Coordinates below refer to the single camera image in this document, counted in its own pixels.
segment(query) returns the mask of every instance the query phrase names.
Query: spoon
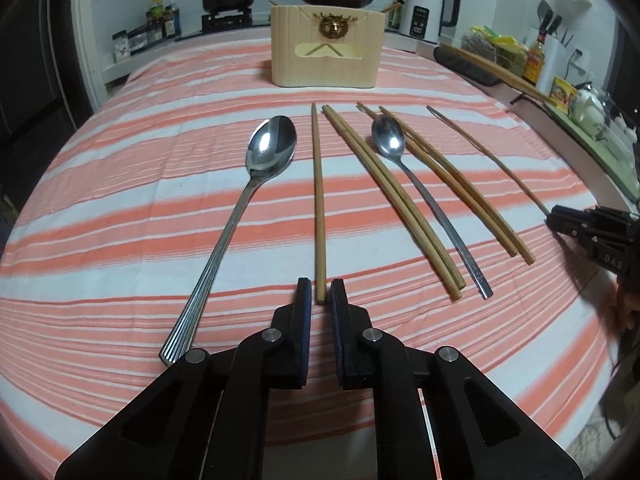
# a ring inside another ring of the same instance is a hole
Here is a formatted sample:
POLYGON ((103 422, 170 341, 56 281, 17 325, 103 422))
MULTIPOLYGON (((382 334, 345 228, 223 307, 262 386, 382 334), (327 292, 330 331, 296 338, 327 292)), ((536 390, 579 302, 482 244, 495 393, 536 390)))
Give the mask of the spoon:
POLYGON ((393 117, 380 115, 376 117, 371 125, 371 134, 373 135, 373 140, 380 153, 391 162, 397 164, 398 168, 404 171, 412 184, 417 187, 418 191, 424 198, 424 201, 429 205, 436 219, 440 225, 442 225, 444 231, 447 233, 454 247, 460 254, 462 261, 465 263, 466 268, 471 274, 471 278, 478 286, 480 294, 486 300, 490 298, 494 292, 491 290, 491 286, 489 286, 489 283, 480 270, 480 267, 478 267, 478 264, 469 252, 469 249, 467 249, 465 243, 462 241, 462 238, 460 238, 455 227, 453 227, 431 193, 429 193, 429 191, 423 186, 414 173, 402 163, 402 155, 404 154, 404 133, 402 132, 400 124, 398 124, 393 117))
POLYGON ((222 257, 242 217, 242 213, 255 191, 265 182, 281 174, 291 162, 298 138, 291 119, 284 116, 264 121, 254 131, 246 149, 245 165, 249 172, 247 183, 225 228, 213 249, 209 261, 198 280, 178 321, 160 350, 160 360, 166 365, 174 364, 191 349, 193 336, 202 317, 213 281, 216 279, 222 257))

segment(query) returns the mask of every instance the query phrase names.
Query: gold lion ornament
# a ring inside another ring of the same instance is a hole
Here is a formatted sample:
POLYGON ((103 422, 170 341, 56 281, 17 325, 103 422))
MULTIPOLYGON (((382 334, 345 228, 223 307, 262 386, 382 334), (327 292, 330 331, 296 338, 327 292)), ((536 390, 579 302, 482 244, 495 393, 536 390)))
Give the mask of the gold lion ornament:
POLYGON ((349 31, 349 24, 358 20, 351 16, 344 18, 342 16, 336 16, 335 14, 325 16, 322 12, 320 16, 317 14, 314 14, 314 16, 320 20, 320 25, 318 25, 320 34, 329 40, 339 40, 343 38, 349 31))

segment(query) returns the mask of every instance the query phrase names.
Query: pink and white striped tablecloth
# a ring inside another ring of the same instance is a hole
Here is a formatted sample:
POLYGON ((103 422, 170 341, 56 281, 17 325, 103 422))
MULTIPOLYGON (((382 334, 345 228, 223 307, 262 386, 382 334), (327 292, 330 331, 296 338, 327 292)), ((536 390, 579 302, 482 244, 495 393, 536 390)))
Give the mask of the pink and white striped tablecloth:
MULTIPOLYGON (((595 309, 609 276, 546 229, 538 208, 488 158, 430 116, 461 123, 548 205, 593 196, 525 123, 458 76, 385 49, 373 89, 285 89, 270 45, 186 48, 135 73, 62 149, 24 207, 0 266, 0 413, 37 466, 58 465, 164 369, 158 351, 198 279, 248 175, 244 150, 265 118, 298 131, 290 168, 254 196, 231 242, 195 344, 236 345, 314 276, 310 104, 330 104, 361 135, 358 100, 397 112, 500 210, 535 254, 510 258, 425 166, 406 163, 449 216, 491 283, 483 301, 466 270, 452 303, 398 215, 320 117, 329 277, 351 303, 409 346, 460 349, 547 433, 567 446, 604 391, 609 346, 595 309)), ((391 170, 462 270, 417 191, 391 170)), ((375 474, 369 392, 342 392, 330 316, 313 309, 308 385, 274 392, 265 477, 375 474)))

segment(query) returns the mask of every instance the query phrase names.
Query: white jar with black lid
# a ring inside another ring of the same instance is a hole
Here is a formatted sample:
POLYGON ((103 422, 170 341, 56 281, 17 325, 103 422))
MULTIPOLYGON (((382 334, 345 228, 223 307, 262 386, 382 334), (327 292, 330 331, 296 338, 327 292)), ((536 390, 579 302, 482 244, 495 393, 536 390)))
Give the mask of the white jar with black lid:
POLYGON ((126 30, 116 32, 111 39, 113 40, 113 59, 115 59, 116 63, 131 56, 129 37, 126 30))

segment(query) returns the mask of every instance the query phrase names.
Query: teapot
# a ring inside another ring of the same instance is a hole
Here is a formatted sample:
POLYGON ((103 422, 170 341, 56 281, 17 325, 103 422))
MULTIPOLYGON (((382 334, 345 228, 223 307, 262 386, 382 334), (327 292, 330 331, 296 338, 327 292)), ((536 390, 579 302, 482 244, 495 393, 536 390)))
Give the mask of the teapot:
POLYGON ((601 135, 606 114, 600 100, 589 90, 582 89, 569 104, 569 118, 588 136, 594 139, 601 135))

